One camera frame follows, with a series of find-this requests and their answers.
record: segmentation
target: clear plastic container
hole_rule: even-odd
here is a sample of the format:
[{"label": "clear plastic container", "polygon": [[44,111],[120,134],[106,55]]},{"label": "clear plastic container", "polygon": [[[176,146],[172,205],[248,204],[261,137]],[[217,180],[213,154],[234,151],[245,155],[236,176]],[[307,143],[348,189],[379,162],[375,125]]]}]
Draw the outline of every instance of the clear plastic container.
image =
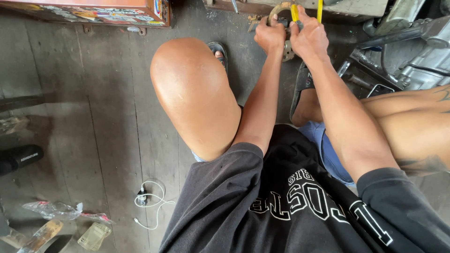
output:
[{"label": "clear plastic container", "polygon": [[103,239],[111,233],[109,227],[94,222],[78,240],[78,244],[87,250],[97,251],[102,246]]}]

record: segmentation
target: black slide sandal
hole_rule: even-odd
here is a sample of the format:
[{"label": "black slide sandal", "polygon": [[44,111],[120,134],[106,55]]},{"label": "black slide sandal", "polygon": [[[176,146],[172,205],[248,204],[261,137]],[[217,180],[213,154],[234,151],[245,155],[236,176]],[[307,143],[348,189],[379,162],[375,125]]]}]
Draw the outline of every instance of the black slide sandal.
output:
[{"label": "black slide sandal", "polygon": [[295,108],[297,108],[298,101],[300,101],[300,94],[302,90],[315,89],[314,82],[312,80],[311,72],[306,66],[305,62],[300,64],[300,68],[297,73],[297,80],[295,81],[294,97],[292,98],[291,111],[289,119],[292,122],[292,115],[294,115]]},{"label": "black slide sandal", "polygon": [[228,75],[228,57],[226,55],[226,50],[225,50],[224,45],[222,45],[222,43],[220,43],[220,42],[211,42],[211,43],[208,43],[208,47],[209,47],[209,49],[211,49],[211,52],[213,54],[215,54],[217,51],[222,53],[223,57],[219,57],[217,59],[222,63],[222,65],[225,68],[225,72]]}]

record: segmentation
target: sleeve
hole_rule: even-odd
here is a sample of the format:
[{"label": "sleeve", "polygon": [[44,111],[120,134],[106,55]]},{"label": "sleeve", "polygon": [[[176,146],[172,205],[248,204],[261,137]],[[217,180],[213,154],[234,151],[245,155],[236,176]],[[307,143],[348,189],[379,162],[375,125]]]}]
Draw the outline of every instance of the sleeve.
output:
[{"label": "sleeve", "polygon": [[226,252],[236,228],[258,196],[263,154],[237,143],[188,172],[160,252]]},{"label": "sleeve", "polygon": [[359,197],[424,252],[450,252],[450,227],[405,172],[381,168],[357,183]]}]

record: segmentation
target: plastic wrapper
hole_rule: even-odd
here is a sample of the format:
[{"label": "plastic wrapper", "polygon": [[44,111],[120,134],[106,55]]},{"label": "plastic wrapper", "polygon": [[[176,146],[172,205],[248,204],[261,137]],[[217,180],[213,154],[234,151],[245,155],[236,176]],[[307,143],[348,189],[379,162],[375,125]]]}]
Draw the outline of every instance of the plastic wrapper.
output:
[{"label": "plastic wrapper", "polygon": [[114,223],[104,213],[91,214],[83,212],[83,203],[79,203],[76,205],[76,208],[73,208],[61,202],[38,201],[24,204],[22,207],[39,213],[46,220],[75,220],[79,216],[84,216],[108,224]]}]

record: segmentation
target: black t-shirt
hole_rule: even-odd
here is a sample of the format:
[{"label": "black t-shirt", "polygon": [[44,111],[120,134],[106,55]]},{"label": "black t-shirt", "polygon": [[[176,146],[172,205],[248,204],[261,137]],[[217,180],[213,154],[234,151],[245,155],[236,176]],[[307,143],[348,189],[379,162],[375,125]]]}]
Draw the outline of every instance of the black t-shirt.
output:
[{"label": "black t-shirt", "polygon": [[192,165],[160,252],[450,252],[450,228],[403,171],[368,172],[357,187],[359,198],[313,143],[276,125],[264,158],[238,143]]}]

